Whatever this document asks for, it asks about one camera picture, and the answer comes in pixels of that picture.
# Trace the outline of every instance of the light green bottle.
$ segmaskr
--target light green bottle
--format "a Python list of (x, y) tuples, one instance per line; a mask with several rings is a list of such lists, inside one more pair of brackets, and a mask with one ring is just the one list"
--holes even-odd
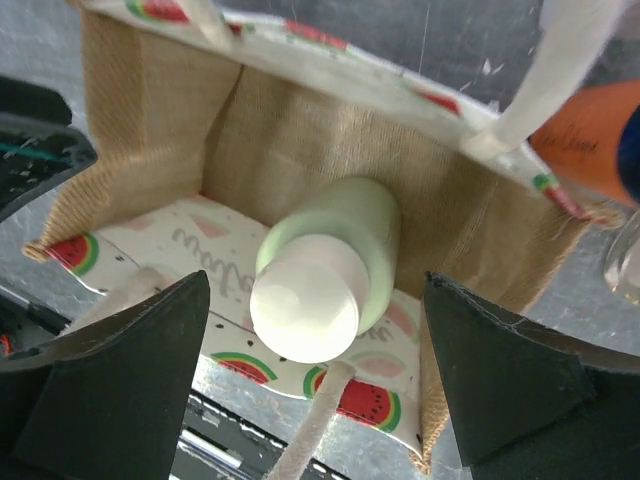
[(365, 177), (337, 180), (267, 234), (250, 309), (264, 343), (302, 363), (331, 360), (389, 306), (400, 236), (393, 195)]

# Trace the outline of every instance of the tote bag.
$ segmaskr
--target tote bag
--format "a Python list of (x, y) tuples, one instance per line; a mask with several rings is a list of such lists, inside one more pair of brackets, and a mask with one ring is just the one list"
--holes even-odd
[[(75, 3), (99, 160), (62, 190), (42, 237), (25, 247), (33, 258), (197, 193), (270, 226), (323, 185), (360, 174), (401, 207), (397, 289), (420, 298), (425, 271), (441, 271), (520, 312), (590, 221), (610, 221), (572, 201), (525, 141), (579, 86), (620, 1), (567, 0), (500, 116), (282, 18), (208, 0)], [(425, 322), (421, 329), (416, 462), (426, 472), (447, 408)], [(351, 373), (336, 375), (339, 400)], [(319, 406), (325, 422), (332, 405)], [(308, 433), (273, 478), (304, 468), (317, 443)]]

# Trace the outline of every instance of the metal surface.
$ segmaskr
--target metal surface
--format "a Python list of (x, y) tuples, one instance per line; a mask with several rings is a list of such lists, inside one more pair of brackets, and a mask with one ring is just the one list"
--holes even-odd
[[(314, 25), (366, 50), (504, 108), (528, 68), (537, 42), (537, 0), (225, 0)], [(74, 125), (86, 132), (79, 16), (63, 0), (0, 0), (0, 69), (55, 88), (69, 102)], [(640, 46), (613, 42), (589, 84), (640, 77)], [(0, 225), (0, 275), (59, 312), (76, 317), (93, 303), (54, 263), (24, 258), (51, 206), (48, 194)], [(589, 232), (529, 315), (587, 341), (640, 354), (640, 310), (612, 294), (602, 280), (611, 233)], [(256, 386), (201, 358), (194, 387), (256, 425), (290, 441), (308, 403)], [(406, 451), (371, 429), (340, 417), (317, 458), (357, 479), (421, 478)], [(435, 479), (470, 478), (450, 426), (434, 451)]]
[[(192, 390), (178, 441), (173, 474), (182, 480), (262, 478), (276, 464), (285, 443), (219, 403)], [(300, 480), (349, 480), (312, 459)]]

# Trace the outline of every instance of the white fabric trim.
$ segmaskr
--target white fabric trim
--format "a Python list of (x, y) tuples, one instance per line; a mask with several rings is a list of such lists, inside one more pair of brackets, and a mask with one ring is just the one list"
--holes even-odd
[(573, 95), (613, 35), (625, 0), (558, 0), (533, 65), (505, 112), (460, 149), (487, 161), (515, 150)]
[(103, 318), (133, 307), (162, 290), (163, 284), (164, 278), (156, 269), (141, 268), (126, 278), (122, 285), (118, 285), (98, 300), (91, 310), (60, 332), (59, 336), (75, 332)]
[(355, 373), (355, 369), (346, 363), (335, 362), (329, 366), (313, 398), (309, 415), (267, 480), (298, 480), (302, 476)]
[(176, 0), (184, 14), (216, 49), (228, 51), (234, 41), (224, 17), (211, 0)]

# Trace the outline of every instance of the watermelon slice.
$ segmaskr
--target watermelon slice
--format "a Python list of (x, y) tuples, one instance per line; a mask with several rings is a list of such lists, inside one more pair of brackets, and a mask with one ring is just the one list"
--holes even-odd
[(439, 107), (449, 110), (454, 115), (460, 116), (460, 107), (458, 107), (458, 104), (452, 98), (441, 97), (440, 95), (435, 95), (433, 93), (422, 92), (418, 90), (415, 90), (415, 92), (422, 98), (435, 103)]
[[(304, 377), (303, 391), (312, 398), (322, 383), (326, 369), (313, 367)], [(345, 388), (338, 413), (382, 432), (393, 432), (400, 423), (402, 408), (394, 392), (351, 380)]]
[(387, 352), (362, 352), (349, 361), (367, 373), (384, 378), (395, 378), (407, 368), (402, 360)]
[(325, 45), (327, 47), (335, 48), (342, 52), (344, 52), (349, 46), (349, 44), (341, 38), (328, 35), (324, 32), (321, 32), (320, 30), (316, 30), (313, 27), (303, 25), (292, 20), (287, 20), (284, 24), (284, 28), (286, 31), (292, 33), (298, 38), (320, 45)]
[(196, 225), (202, 233), (208, 238), (217, 238), (229, 234), (229, 230), (225, 227), (209, 220), (208, 218), (201, 217), (200, 215), (189, 215), (191, 220), (196, 222)]
[(100, 246), (93, 235), (82, 235), (56, 243), (47, 253), (77, 277), (85, 275), (98, 260)]
[(144, 20), (189, 23), (180, 6), (171, 0), (127, 0), (126, 5), (131, 13)]
[(229, 30), (231, 30), (231, 33), (236, 36), (256, 31), (256, 26), (253, 23), (228, 23), (227, 25)]
[(223, 367), (244, 375), (260, 385), (278, 378), (262, 360), (251, 355), (238, 352), (219, 352), (211, 355), (211, 358)]
[(398, 303), (392, 302), (387, 309), (385, 316), (392, 323), (395, 323), (413, 343), (420, 341), (420, 335), (417, 325), (414, 324), (411, 315), (409, 315)]

